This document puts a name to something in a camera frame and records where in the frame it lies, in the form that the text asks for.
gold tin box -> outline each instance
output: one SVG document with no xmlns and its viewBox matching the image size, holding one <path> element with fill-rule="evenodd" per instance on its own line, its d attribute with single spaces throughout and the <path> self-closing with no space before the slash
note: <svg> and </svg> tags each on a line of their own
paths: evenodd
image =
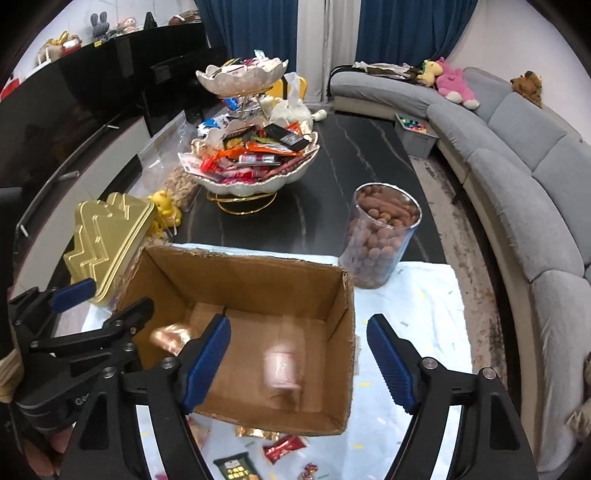
<svg viewBox="0 0 591 480">
<path fill-rule="evenodd" d="M 75 210 L 74 250 L 64 255 L 72 283 L 92 278 L 91 302 L 106 307 L 157 214 L 152 200 L 111 193 L 106 202 L 82 202 Z"/>
</svg>

plastic bag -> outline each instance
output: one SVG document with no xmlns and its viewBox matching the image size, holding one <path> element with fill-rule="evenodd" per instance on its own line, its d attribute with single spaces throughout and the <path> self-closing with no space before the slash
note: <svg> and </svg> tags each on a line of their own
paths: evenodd
<svg viewBox="0 0 591 480">
<path fill-rule="evenodd" d="M 288 123 L 293 122 L 310 122 L 311 113 L 308 107 L 300 99 L 300 78 L 296 72 L 286 73 L 285 80 L 290 88 L 287 93 L 287 100 L 279 100 L 271 111 L 270 120 L 285 119 Z"/>
<path fill-rule="evenodd" d="M 191 142 L 197 136 L 197 128 L 187 122 L 182 111 L 138 153 L 145 189 L 151 193 L 166 189 L 177 208 L 183 211 L 189 209 L 198 184 L 183 170 L 178 154 L 190 152 Z"/>
</svg>

black snack package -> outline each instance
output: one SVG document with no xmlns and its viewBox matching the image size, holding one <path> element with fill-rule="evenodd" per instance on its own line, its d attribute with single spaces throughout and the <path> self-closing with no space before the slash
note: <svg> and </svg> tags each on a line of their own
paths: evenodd
<svg viewBox="0 0 591 480">
<path fill-rule="evenodd" d="M 247 452 L 237 453 L 231 457 L 219 458 L 213 463 L 220 469 L 226 480 L 262 480 Z"/>
<path fill-rule="evenodd" d="M 310 142 L 308 142 L 301 135 L 290 132 L 289 130 L 281 128 L 276 124 L 267 125 L 264 128 L 264 131 L 269 138 L 277 140 L 294 152 L 304 150 L 308 145 L 310 145 Z"/>
</svg>

plastic storage bin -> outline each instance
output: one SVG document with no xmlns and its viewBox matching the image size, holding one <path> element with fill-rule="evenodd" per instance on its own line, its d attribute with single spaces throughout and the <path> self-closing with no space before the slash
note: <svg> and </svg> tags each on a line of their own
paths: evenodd
<svg viewBox="0 0 591 480">
<path fill-rule="evenodd" d="M 417 132 L 405 127 L 405 125 L 402 123 L 403 119 L 414 120 L 419 124 L 423 124 L 427 129 L 427 133 Z M 394 130 L 398 134 L 398 137 L 400 138 L 400 141 L 402 142 L 408 155 L 422 158 L 423 160 L 429 156 L 435 140 L 439 138 L 426 120 L 421 120 L 420 118 L 407 115 L 406 113 L 396 115 Z"/>
</svg>

yellow plush toy dinosaur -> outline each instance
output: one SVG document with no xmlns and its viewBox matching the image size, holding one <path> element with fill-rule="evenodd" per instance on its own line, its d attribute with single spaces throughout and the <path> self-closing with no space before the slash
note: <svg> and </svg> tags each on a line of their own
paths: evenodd
<svg viewBox="0 0 591 480">
<path fill-rule="evenodd" d="M 435 84 L 435 77 L 443 73 L 443 68 L 436 61 L 425 60 L 423 62 L 423 73 L 417 75 L 417 82 L 424 86 L 432 87 Z"/>
</svg>

